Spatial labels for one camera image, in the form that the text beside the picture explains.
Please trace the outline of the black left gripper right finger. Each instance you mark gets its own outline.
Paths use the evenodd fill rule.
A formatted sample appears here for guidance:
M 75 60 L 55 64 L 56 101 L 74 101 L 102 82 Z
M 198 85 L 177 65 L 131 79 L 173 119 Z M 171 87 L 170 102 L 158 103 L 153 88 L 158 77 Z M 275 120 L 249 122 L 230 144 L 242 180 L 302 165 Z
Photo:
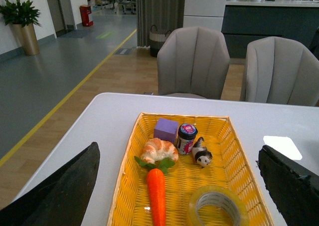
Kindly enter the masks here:
M 259 151 L 265 187 L 289 226 L 319 224 L 319 176 L 268 145 Z

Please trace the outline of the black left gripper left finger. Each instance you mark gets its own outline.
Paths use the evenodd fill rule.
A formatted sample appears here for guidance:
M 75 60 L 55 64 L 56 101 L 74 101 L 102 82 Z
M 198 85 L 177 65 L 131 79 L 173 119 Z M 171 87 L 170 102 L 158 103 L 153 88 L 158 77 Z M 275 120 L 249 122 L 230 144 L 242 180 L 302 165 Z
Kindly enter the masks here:
M 79 226 L 96 184 L 96 142 L 0 212 L 2 226 Z

